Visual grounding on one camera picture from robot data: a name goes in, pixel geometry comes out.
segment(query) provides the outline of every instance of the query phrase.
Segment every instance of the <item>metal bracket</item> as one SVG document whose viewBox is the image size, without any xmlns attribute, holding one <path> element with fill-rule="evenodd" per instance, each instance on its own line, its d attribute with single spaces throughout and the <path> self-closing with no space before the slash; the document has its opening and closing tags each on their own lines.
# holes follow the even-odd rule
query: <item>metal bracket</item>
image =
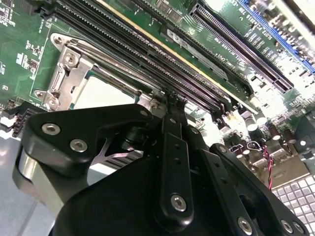
<svg viewBox="0 0 315 236">
<path fill-rule="evenodd" d="M 154 214 L 165 230 L 178 233 L 193 221 L 187 143 L 182 140 L 182 125 L 175 116 L 163 117 L 161 133 L 153 147 L 159 163 Z"/>
<path fill-rule="evenodd" d="M 151 98 L 139 88 L 121 79 L 118 73 L 126 74 L 131 80 L 148 87 L 150 91 L 160 91 L 159 87 L 152 86 L 140 73 L 129 69 L 126 64 L 114 60 L 84 40 L 59 33 L 53 33 L 50 39 L 61 54 L 48 89 L 33 91 L 49 111 L 68 110 L 71 104 L 75 104 L 89 79 L 87 77 L 89 71 L 97 72 L 105 80 L 133 94 L 136 102 L 146 108 L 149 108 Z"/>
</svg>

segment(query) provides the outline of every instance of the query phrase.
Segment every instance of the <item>black pcie slot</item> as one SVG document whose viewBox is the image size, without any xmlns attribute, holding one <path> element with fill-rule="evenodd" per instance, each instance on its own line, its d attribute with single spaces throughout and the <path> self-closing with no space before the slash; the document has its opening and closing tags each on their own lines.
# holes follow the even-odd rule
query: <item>black pcie slot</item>
<svg viewBox="0 0 315 236">
<path fill-rule="evenodd" d="M 278 90 L 287 92 L 294 87 L 264 55 L 261 55 L 249 42 L 242 40 L 242 36 L 236 30 L 218 15 L 215 15 L 205 4 L 197 3 L 192 8 L 190 15 L 210 32 L 216 34 L 214 32 L 216 31 L 218 35 L 240 53 L 238 54 L 239 57 L 245 59 L 260 76 L 268 80 Z"/>
<path fill-rule="evenodd" d="M 115 38 L 118 38 L 119 41 L 121 41 L 123 44 L 130 45 L 130 38 L 135 37 L 135 30 L 133 27 L 129 27 L 129 31 L 126 29 L 122 29 L 121 26 L 127 27 L 127 25 L 123 22 L 121 22 L 120 19 L 117 18 L 117 16 L 114 16 L 111 12 L 109 12 L 106 8 L 104 8 L 102 5 L 97 4 L 102 11 L 100 12 L 99 9 L 93 8 L 90 6 L 89 3 L 86 3 L 86 1 L 81 0 L 73 0 L 70 2 L 66 0 L 59 0 L 59 2 L 71 10 L 76 11 L 78 15 L 84 15 L 87 20 L 92 23 L 94 26 L 97 26 L 99 29 L 101 29 L 104 32 L 108 32 L 111 30 L 111 34 L 115 35 Z M 158 58 L 159 61 L 163 62 L 167 67 L 169 67 L 169 60 L 171 60 L 173 63 L 176 62 L 180 66 L 180 68 L 174 66 L 169 67 L 171 70 L 175 70 L 176 73 L 178 73 L 182 78 L 184 78 L 186 81 L 190 81 L 195 87 L 198 87 L 198 89 L 202 90 L 205 94 L 207 94 L 212 100 L 215 102 L 226 102 L 225 99 L 223 99 L 220 96 L 214 95 L 211 93 L 208 89 L 205 87 L 208 87 L 212 91 L 216 91 L 217 87 L 214 87 L 210 83 L 208 83 L 207 79 L 202 77 L 199 73 L 196 73 L 196 71 L 193 71 L 189 66 L 186 64 L 180 62 L 178 59 L 176 59 L 173 55 L 170 55 L 168 52 L 166 52 L 164 49 L 161 49 L 160 47 L 158 50 L 156 49 L 156 43 L 152 42 L 151 39 L 146 37 L 145 35 L 142 35 L 140 32 L 137 32 L 138 35 L 141 36 L 142 40 L 146 40 L 145 42 L 139 42 L 136 40 L 133 40 L 132 43 L 137 43 L 137 51 L 141 51 L 143 49 L 146 50 L 146 52 L 149 52 L 151 55 L 154 55 L 155 58 Z"/>
<path fill-rule="evenodd" d="M 174 78 L 170 75 L 164 74 L 162 72 L 165 71 L 164 68 L 154 64 L 147 58 L 135 58 L 135 54 L 137 54 L 137 52 L 132 53 L 131 50 L 121 52 L 121 44 L 108 37 L 107 35 L 101 34 L 101 32 L 99 31 L 91 30 L 91 25 L 85 25 L 87 22 L 82 18 L 77 17 L 75 14 L 71 13 L 65 8 L 56 8 L 55 11 L 55 16 L 59 20 L 65 22 L 66 24 L 69 24 L 83 36 L 87 37 L 93 42 L 96 42 L 102 48 L 110 50 L 112 54 L 119 55 L 120 58 L 116 59 L 123 59 L 128 62 L 130 62 L 130 60 L 134 61 L 136 63 L 135 68 L 146 68 L 148 71 L 150 71 L 151 78 L 160 80 L 166 88 L 172 88 L 179 95 L 193 101 L 205 110 L 215 111 L 218 109 L 218 106 L 216 104 L 214 105 L 213 100 L 207 98 L 203 92 L 200 92 L 196 88 L 192 87 L 189 83 L 187 83 L 180 77 Z"/>
</svg>

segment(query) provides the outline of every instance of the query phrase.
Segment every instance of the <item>metal screw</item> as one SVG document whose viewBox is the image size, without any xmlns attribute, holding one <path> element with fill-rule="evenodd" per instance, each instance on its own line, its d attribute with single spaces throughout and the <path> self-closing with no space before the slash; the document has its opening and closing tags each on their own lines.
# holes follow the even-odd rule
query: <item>metal screw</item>
<svg viewBox="0 0 315 236">
<path fill-rule="evenodd" d="M 246 233 L 247 235 L 252 235 L 252 227 L 246 219 L 244 219 L 243 217 L 239 217 L 237 219 L 237 223 L 244 233 Z"/>
<path fill-rule="evenodd" d="M 172 206 L 177 210 L 177 211 L 185 211 L 187 208 L 186 202 L 184 200 L 184 198 L 182 198 L 181 196 L 174 194 L 171 197 L 171 203 Z"/>
<path fill-rule="evenodd" d="M 70 142 L 70 148 L 76 152 L 85 152 L 88 149 L 88 145 L 81 139 L 74 139 Z"/>
<path fill-rule="evenodd" d="M 54 106 L 56 103 L 55 103 L 55 101 L 50 100 L 50 101 L 49 101 L 49 104 L 52 105 L 52 106 Z"/>
<path fill-rule="evenodd" d="M 144 115 L 145 117 L 148 116 L 148 113 L 146 113 L 145 111 L 140 111 L 140 113 L 141 113 L 142 115 Z"/>
<path fill-rule="evenodd" d="M 223 146 L 219 146 L 219 149 L 220 149 L 221 152 L 226 153 L 226 149 Z"/>
<path fill-rule="evenodd" d="M 60 37 L 54 37 L 54 43 L 56 43 L 57 45 L 61 45 L 63 43 L 63 39 Z"/>
<path fill-rule="evenodd" d="M 60 127 L 56 124 L 47 123 L 41 127 L 42 131 L 48 135 L 57 135 L 60 133 Z"/>
<path fill-rule="evenodd" d="M 72 53 L 67 53 L 64 57 L 64 60 L 69 66 L 75 66 L 79 62 L 77 56 Z"/>
<path fill-rule="evenodd" d="M 42 98 L 42 97 L 43 97 L 43 93 L 37 91 L 37 92 L 35 93 L 35 96 L 38 97 L 38 98 Z"/>
<path fill-rule="evenodd" d="M 300 232 L 300 233 L 304 233 L 304 229 L 295 221 L 293 222 L 293 225 L 295 226 L 295 228 Z"/>
<path fill-rule="evenodd" d="M 288 233 L 293 233 L 293 229 L 292 227 L 285 221 L 285 220 L 281 220 L 282 226 L 283 228 L 288 232 Z"/>
<path fill-rule="evenodd" d="M 198 134 L 198 130 L 196 128 L 192 127 L 191 130 L 193 133 Z"/>
</svg>

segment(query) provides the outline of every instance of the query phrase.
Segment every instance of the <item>black plastic bracket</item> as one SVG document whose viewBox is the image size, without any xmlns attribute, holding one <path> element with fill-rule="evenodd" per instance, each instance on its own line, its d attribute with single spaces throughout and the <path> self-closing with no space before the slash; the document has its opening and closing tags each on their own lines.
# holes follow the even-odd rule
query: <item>black plastic bracket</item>
<svg viewBox="0 0 315 236">
<path fill-rule="evenodd" d="M 221 144 L 214 144 L 210 152 L 220 157 L 229 175 L 233 176 L 237 195 L 264 235 L 308 235 L 304 224 L 230 150 Z M 304 234 L 295 227 L 296 223 Z"/>
<path fill-rule="evenodd" d="M 156 221 L 170 233 L 183 231 L 193 220 L 193 201 L 187 143 L 182 125 L 174 115 L 165 115 L 162 137 L 155 145 L 158 156 Z"/>
<path fill-rule="evenodd" d="M 116 134 L 134 126 L 144 127 L 152 119 L 151 113 L 137 104 L 42 113 L 28 119 L 21 143 L 27 155 L 34 160 L 50 166 L 61 175 L 77 177 L 87 172 L 92 160 L 101 151 L 100 140 L 112 141 Z M 56 124 L 60 133 L 44 133 L 42 126 L 47 123 Z M 72 150 L 70 143 L 74 139 L 84 141 L 87 150 Z"/>
<path fill-rule="evenodd" d="M 229 226 L 230 235 L 245 236 L 247 235 L 239 226 L 239 219 L 247 222 L 250 235 L 262 235 L 259 228 L 256 228 L 239 196 L 237 195 L 233 183 L 231 182 L 221 159 L 207 151 L 200 132 L 192 127 L 187 126 L 185 130 L 187 142 L 189 144 L 189 156 L 192 166 L 197 166 L 205 181 L 209 183 L 212 193 L 216 196 L 224 218 Z"/>
</svg>

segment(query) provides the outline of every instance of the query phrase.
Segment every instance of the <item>capacitor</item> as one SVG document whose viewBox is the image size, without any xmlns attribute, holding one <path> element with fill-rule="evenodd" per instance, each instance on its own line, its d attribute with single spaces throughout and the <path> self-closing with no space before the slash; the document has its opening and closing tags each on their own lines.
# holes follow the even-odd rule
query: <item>capacitor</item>
<svg viewBox="0 0 315 236">
<path fill-rule="evenodd" d="M 255 119 L 258 126 L 262 126 L 267 123 L 267 118 L 262 111 L 259 111 L 258 114 L 255 115 Z"/>
<path fill-rule="evenodd" d="M 247 142 L 245 140 L 242 140 L 242 153 L 244 155 L 248 155 L 250 153 L 250 150 L 247 148 Z"/>
<path fill-rule="evenodd" d="M 242 158 L 243 157 L 243 153 L 241 149 L 237 149 L 234 154 L 236 155 L 237 158 Z"/>
<path fill-rule="evenodd" d="M 254 131 L 258 128 L 258 125 L 256 124 L 256 121 L 253 117 L 248 117 L 245 120 L 245 125 L 248 131 Z"/>
<path fill-rule="evenodd" d="M 269 130 L 271 138 L 273 140 L 279 140 L 281 138 L 279 131 L 277 130 L 277 128 L 274 125 L 270 125 L 268 127 L 268 130 Z"/>
<path fill-rule="evenodd" d="M 296 139 L 294 138 L 294 135 L 292 134 L 291 130 L 286 129 L 283 132 L 283 136 L 285 138 L 285 140 L 289 143 L 289 144 L 295 144 L 296 143 Z"/>
</svg>

